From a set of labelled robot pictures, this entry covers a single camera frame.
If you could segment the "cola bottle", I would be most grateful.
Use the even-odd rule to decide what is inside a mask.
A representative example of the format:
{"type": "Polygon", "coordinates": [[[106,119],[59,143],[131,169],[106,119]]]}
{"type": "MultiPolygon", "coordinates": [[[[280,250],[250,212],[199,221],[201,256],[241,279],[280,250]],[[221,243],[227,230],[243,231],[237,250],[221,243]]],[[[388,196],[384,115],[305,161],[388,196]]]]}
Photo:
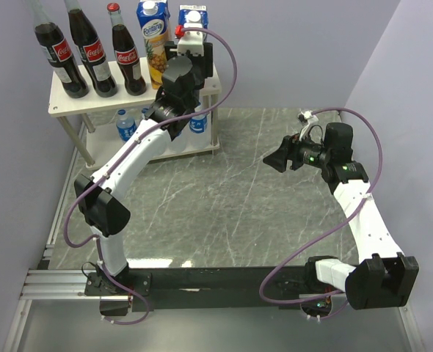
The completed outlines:
{"type": "Polygon", "coordinates": [[[125,90],[129,95],[138,96],[146,91],[142,76],[139,54],[134,40],[124,24],[120,5],[116,2],[107,4],[112,25],[112,45],[118,67],[124,78],[125,90]]]}
{"type": "Polygon", "coordinates": [[[71,98],[84,97],[89,88],[62,30],[51,20],[40,1],[25,1],[25,4],[32,16],[37,41],[64,91],[71,98]]]}
{"type": "Polygon", "coordinates": [[[117,93],[117,85],[98,33],[77,0],[65,0],[64,3],[71,37],[91,78],[92,86],[98,96],[110,98],[117,93]]]}

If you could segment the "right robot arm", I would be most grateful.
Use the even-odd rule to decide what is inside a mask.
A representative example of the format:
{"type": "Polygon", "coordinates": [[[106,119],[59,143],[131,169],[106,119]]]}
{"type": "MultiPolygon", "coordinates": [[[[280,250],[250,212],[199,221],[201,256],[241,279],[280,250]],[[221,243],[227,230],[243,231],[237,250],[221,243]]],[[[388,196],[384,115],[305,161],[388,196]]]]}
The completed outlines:
{"type": "Polygon", "coordinates": [[[358,265],[334,257],[317,259],[304,274],[305,287],[314,293],[330,285],[346,294],[353,309],[403,307],[419,272],[418,261],[406,256],[393,240],[371,195],[363,165],[353,160],[353,129],[342,122],[327,125],[324,140],[314,142],[309,130],[285,136],[263,162],[285,172],[304,165],[321,176],[342,208],[353,234],[358,265]]]}

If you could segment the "grape juice carton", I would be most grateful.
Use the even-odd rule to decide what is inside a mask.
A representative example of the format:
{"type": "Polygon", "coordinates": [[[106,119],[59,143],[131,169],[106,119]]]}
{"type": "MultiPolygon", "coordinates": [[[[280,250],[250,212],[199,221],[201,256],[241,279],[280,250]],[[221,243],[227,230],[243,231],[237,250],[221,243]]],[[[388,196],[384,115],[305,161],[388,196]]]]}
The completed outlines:
{"type": "Polygon", "coordinates": [[[204,29],[208,28],[208,11],[205,5],[181,5],[178,13],[178,25],[176,26],[175,36],[180,40],[183,36],[182,28],[187,23],[200,24],[204,29]]]}

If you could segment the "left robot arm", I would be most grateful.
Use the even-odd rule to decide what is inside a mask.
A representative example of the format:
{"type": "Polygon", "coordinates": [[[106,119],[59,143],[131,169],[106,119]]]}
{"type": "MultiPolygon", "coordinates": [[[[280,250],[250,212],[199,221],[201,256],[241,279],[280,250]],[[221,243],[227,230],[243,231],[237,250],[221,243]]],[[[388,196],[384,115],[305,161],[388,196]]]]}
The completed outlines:
{"type": "Polygon", "coordinates": [[[168,42],[165,49],[170,58],[163,83],[136,132],[102,168],[74,182],[72,209],[79,209],[92,231],[89,239],[96,243],[99,256],[97,275],[113,295],[133,284],[123,247],[123,230],[131,213],[122,200],[149,161],[169,147],[191,118],[200,115],[200,90],[214,74],[212,43],[185,47],[168,42]]]}

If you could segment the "orange juice carton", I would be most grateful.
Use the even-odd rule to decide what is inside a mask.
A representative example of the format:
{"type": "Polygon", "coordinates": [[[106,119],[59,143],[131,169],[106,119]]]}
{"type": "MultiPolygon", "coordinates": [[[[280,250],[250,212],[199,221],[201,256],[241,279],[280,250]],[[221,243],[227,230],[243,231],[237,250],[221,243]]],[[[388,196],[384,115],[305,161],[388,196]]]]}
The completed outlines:
{"type": "Polygon", "coordinates": [[[139,1],[137,18],[145,44],[151,84],[154,89],[158,89],[167,68],[164,45],[170,41],[170,12],[167,1],[139,1]]]}

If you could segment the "water bottle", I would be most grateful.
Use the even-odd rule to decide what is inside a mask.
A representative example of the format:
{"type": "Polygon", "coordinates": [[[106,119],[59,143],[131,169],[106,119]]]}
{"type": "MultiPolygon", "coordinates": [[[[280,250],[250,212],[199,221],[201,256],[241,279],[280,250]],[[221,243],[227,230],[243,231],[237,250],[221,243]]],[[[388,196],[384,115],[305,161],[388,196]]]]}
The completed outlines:
{"type": "Polygon", "coordinates": [[[141,119],[142,120],[148,119],[148,115],[147,115],[148,110],[149,110],[149,108],[142,108],[142,110],[141,110],[141,119]]]}
{"type": "Polygon", "coordinates": [[[117,111],[116,128],[120,139],[127,142],[137,130],[136,120],[125,109],[117,111]]]}
{"type": "Polygon", "coordinates": [[[208,126],[208,115],[199,114],[189,121],[189,143],[193,148],[201,150],[210,143],[210,130],[208,126]]]}
{"type": "Polygon", "coordinates": [[[170,143],[169,151],[171,153],[182,153],[186,149],[186,137],[181,131],[170,143]]]}

